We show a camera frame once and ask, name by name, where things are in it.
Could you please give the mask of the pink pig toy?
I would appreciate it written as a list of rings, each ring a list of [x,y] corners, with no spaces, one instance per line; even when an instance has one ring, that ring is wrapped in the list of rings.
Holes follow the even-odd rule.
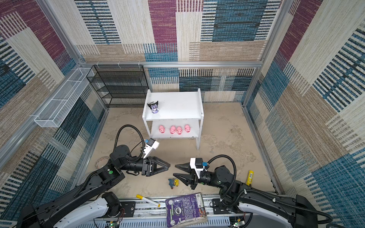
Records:
[[[178,135],[181,135],[182,134],[182,131],[183,131],[183,129],[180,126],[178,126],[176,128],[176,132],[177,132]]]
[[[190,132],[191,132],[191,127],[190,127],[190,125],[186,124],[186,125],[184,126],[184,131],[185,131],[186,133],[190,133]]]
[[[159,126],[159,132],[162,134],[165,133],[165,127],[163,125]]]
[[[174,134],[176,132],[176,127],[174,126],[174,125],[172,125],[171,127],[170,127],[170,134]]]

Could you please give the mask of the black purple Kuromi figurine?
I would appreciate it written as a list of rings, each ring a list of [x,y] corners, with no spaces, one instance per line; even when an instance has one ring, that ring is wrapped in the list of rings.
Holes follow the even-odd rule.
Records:
[[[153,114],[157,114],[159,112],[158,104],[159,104],[159,101],[150,102],[147,104],[147,106],[151,109],[151,112]]]

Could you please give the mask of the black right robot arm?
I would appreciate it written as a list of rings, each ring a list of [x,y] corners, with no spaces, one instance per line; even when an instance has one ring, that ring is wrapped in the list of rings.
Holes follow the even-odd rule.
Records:
[[[291,198],[273,195],[236,180],[231,190],[223,197],[223,193],[233,181],[233,174],[226,166],[215,168],[213,172],[202,171],[199,175],[189,163],[178,164],[175,167],[184,173],[174,173],[174,177],[193,190],[198,184],[219,188],[221,202],[218,203],[218,207],[223,210],[258,214],[280,222],[288,228],[318,227],[316,209],[302,196]]]

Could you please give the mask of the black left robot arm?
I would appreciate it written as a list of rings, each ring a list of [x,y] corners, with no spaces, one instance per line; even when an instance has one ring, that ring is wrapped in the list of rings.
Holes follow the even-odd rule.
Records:
[[[155,156],[134,161],[130,155],[128,146],[117,146],[110,154],[107,164],[92,172],[73,190],[38,207],[25,207],[15,227],[75,227],[89,219],[103,216],[120,217],[123,208],[118,197],[110,192],[110,189],[125,178],[123,171],[140,172],[150,177],[170,168],[169,163]]]

